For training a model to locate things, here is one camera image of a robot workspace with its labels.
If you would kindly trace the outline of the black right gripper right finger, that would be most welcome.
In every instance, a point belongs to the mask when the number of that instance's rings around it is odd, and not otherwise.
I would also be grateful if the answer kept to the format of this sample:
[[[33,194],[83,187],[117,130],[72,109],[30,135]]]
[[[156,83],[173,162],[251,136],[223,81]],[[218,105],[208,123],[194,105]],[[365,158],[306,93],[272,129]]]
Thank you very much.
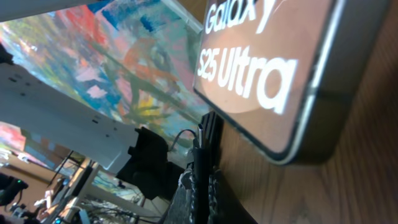
[[[207,174],[208,223],[256,224],[219,168],[223,125],[224,120],[214,111],[202,116],[200,123],[200,148],[206,160],[203,168]]]

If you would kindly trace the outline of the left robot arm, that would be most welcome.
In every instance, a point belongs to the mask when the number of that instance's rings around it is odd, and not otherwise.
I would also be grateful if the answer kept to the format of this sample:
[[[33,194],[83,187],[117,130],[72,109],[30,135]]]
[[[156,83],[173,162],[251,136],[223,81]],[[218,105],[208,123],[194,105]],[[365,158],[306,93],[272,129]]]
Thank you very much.
[[[183,168],[168,161],[155,132],[109,118],[45,84],[1,49],[1,121],[82,154],[135,185],[148,199],[172,200]]]

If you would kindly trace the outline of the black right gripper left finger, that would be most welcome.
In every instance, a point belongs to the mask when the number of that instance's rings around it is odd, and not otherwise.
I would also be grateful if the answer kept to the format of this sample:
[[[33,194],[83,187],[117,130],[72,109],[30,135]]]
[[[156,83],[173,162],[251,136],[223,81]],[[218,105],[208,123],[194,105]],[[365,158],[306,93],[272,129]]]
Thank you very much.
[[[196,213],[196,182],[188,168],[179,178],[174,197],[161,218],[162,224],[194,224]]]

